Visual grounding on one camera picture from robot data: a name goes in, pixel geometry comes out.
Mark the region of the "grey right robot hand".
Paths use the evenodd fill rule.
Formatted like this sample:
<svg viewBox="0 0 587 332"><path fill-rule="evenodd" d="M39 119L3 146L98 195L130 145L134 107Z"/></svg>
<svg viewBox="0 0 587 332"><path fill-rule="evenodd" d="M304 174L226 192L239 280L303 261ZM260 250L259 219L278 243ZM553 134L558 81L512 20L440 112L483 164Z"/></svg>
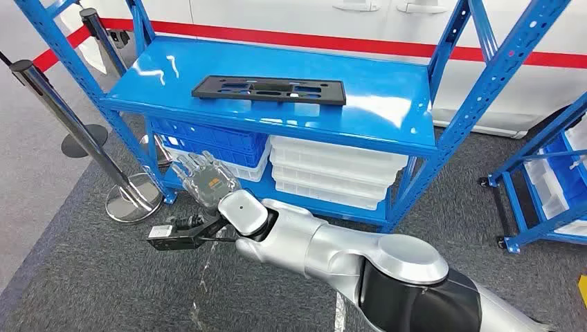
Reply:
<svg viewBox="0 0 587 332"><path fill-rule="evenodd" d="M229 168L207 150L180 155L171 169L207 215L217 215L219 202L242 188Z"/></svg>

